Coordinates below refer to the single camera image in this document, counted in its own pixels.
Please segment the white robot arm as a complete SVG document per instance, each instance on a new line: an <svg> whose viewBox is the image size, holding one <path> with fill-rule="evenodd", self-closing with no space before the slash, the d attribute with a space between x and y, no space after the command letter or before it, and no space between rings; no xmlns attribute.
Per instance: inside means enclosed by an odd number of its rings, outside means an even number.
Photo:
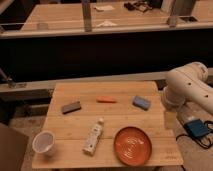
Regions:
<svg viewBox="0 0 213 171"><path fill-rule="evenodd" d="M192 62L168 71L167 86L161 94L166 109L178 109L187 100L192 101L213 115L213 88L206 80L208 69L201 62Z"/></svg>

